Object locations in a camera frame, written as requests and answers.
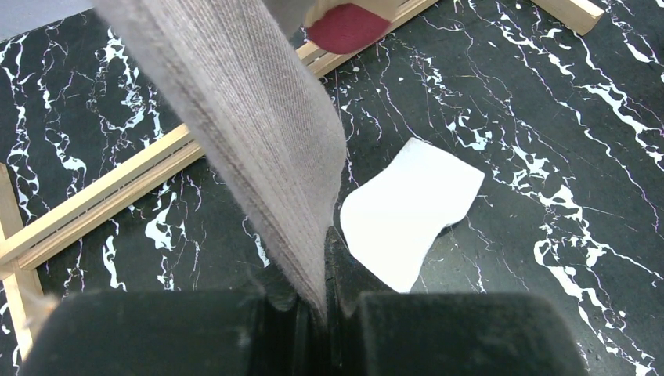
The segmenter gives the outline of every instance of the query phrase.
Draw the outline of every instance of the white paper piece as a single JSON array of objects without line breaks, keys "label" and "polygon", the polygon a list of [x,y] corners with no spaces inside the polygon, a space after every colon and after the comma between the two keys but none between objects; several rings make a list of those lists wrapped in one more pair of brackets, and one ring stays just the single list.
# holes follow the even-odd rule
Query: white paper piece
[{"label": "white paper piece", "polygon": [[397,292],[410,292],[440,231],[459,222],[484,173],[435,146],[410,139],[390,165],[341,208],[351,255]]}]

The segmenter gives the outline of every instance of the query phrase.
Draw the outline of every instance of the red object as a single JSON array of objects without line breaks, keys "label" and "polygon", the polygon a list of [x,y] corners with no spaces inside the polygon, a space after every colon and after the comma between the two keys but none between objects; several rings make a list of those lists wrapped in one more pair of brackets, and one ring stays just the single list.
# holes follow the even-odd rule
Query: red object
[{"label": "red object", "polygon": [[391,24],[361,6],[343,4],[307,28],[307,36],[321,49],[344,55],[374,43]]}]

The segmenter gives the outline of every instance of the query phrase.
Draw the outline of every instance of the wooden slat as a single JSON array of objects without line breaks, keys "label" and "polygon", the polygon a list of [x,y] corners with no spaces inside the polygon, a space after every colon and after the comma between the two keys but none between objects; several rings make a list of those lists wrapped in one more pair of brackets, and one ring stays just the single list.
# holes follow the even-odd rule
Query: wooden slat
[{"label": "wooden slat", "polygon": [[532,0],[566,27],[585,35],[600,20],[604,10],[588,0]]},{"label": "wooden slat", "polygon": [[198,144],[194,142],[187,144],[94,208],[77,217],[46,241],[29,249],[19,257],[19,266],[21,269],[36,268],[201,157],[203,157],[203,151]]},{"label": "wooden slat", "polygon": [[[389,31],[393,31],[434,3],[436,0],[404,2],[399,7],[397,17]],[[352,57],[352,55],[339,56],[325,53],[313,43],[303,45],[298,49],[298,55],[303,63],[315,60],[308,67],[318,78]],[[192,136],[185,125],[169,132],[129,161],[0,244],[0,265],[18,258],[22,269],[31,269],[53,257],[67,245],[202,156],[199,146],[191,144],[168,157],[191,139]]]},{"label": "wooden slat", "polygon": [[[7,167],[0,164],[0,241],[11,237],[22,228],[23,221],[16,205]],[[43,297],[44,293],[39,284],[37,270],[21,270],[16,261],[11,262],[9,267],[13,272],[4,278],[2,284],[5,287],[9,314],[12,317],[21,358],[25,360],[36,336],[34,327],[28,327],[27,319],[38,316],[35,312],[38,307],[34,301]]]},{"label": "wooden slat", "polygon": [[14,272],[10,264],[0,265],[0,280],[4,280],[5,278],[11,276],[12,273]]},{"label": "wooden slat", "polygon": [[0,264],[6,264],[22,255],[30,247],[43,241],[83,214],[119,187],[154,167],[177,149],[191,142],[192,136],[185,125],[180,125],[149,147],[138,152],[125,163],[114,168],[94,183],[85,187],[41,218],[0,244]]}]

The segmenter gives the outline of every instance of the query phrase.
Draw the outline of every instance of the black marble surface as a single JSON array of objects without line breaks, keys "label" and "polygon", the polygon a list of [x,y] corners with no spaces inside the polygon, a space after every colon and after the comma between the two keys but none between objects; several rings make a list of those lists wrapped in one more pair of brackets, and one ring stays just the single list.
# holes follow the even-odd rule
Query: black marble surface
[{"label": "black marble surface", "polygon": [[[598,5],[608,14],[581,39],[529,1],[440,2],[328,74],[348,137],[340,202],[410,137],[457,155],[486,179],[413,290],[542,295],[591,374],[653,375],[664,369],[664,3]],[[128,56],[90,12],[0,44],[0,155],[26,222],[180,123]],[[202,160],[38,272],[62,296],[230,289],[269,262],[261,253]],[[6,305],[2,324],[0,374],[15,373]]]}]

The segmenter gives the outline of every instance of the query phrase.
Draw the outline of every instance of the marble countertop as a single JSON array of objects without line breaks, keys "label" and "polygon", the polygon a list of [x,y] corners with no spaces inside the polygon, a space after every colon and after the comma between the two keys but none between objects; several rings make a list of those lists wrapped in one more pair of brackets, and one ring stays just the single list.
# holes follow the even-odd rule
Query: marble countertop
[{"label": "marble countertop", "polygon": [[[529,1],[440,2],[322,81],[348,137],[340,202],[410,137],[486,174],[414,291],[541,295],[591,374],[654,375],[664,370],[664,3],[599,5],[608,14],[580,38]],[[0,156],[27,223],[179,124],[92,12],[0,43]],[[268,264],[203,159],[38,272],[65,296],[233,289]],[[12,374],[20,357],[6,304],[0,313],[0,373]]]}]

